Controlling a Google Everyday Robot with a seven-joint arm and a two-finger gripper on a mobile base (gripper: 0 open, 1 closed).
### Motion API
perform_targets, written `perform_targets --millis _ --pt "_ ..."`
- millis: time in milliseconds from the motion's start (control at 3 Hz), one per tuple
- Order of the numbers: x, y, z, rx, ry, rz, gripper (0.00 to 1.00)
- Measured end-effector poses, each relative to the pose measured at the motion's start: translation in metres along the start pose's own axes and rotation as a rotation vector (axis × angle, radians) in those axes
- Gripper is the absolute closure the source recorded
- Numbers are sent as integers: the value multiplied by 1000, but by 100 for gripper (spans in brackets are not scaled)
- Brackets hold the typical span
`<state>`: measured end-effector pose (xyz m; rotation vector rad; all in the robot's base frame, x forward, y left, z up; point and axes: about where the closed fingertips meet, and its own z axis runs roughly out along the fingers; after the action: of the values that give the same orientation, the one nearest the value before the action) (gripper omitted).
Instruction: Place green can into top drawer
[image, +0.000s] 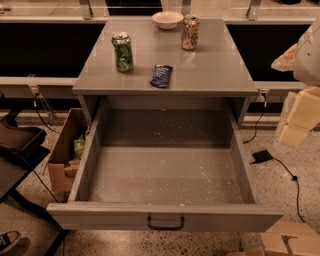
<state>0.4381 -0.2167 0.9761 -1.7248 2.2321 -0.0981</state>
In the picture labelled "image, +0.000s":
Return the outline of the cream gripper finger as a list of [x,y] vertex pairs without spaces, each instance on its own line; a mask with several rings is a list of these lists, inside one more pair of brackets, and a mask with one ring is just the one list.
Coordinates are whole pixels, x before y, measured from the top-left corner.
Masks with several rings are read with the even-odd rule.
[[295,96],[278,142],[287,147],[295,148],[319,123],[320,88],[307,87]]

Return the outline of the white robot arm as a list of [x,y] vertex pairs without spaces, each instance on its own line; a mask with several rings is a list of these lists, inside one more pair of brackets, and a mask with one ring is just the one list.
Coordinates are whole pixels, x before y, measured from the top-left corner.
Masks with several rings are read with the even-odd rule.
[[288,94],[276,132],[275,147],[293,149],[320,123],[320,19],[275,59],[271,68],[292,71],[294,78],[305,84],[297,94]]

